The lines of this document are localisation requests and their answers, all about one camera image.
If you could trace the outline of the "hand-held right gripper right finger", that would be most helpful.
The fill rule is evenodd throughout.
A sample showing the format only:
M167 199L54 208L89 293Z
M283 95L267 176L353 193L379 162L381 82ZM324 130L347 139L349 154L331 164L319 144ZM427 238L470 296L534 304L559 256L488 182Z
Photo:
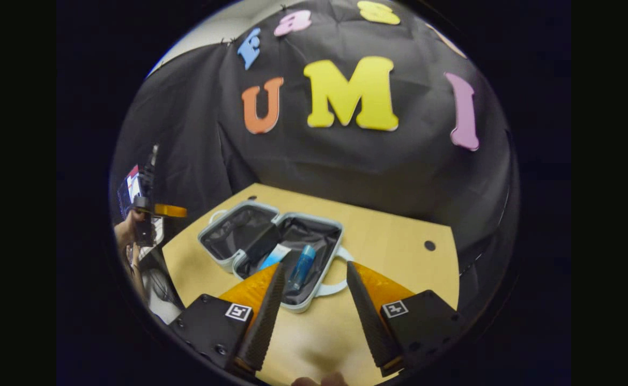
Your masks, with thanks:
M346 264L346 283L382 376L432 364L466 331L466 319L435 291L414 293L358 262Z

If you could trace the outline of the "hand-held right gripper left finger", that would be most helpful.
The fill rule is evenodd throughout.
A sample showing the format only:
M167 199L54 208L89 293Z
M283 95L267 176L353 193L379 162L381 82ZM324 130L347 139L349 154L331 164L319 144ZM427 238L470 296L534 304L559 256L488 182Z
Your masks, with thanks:
M233 376L255 376L264 364L286 284L273 264L223 295L200 295L169 329L193 354Z

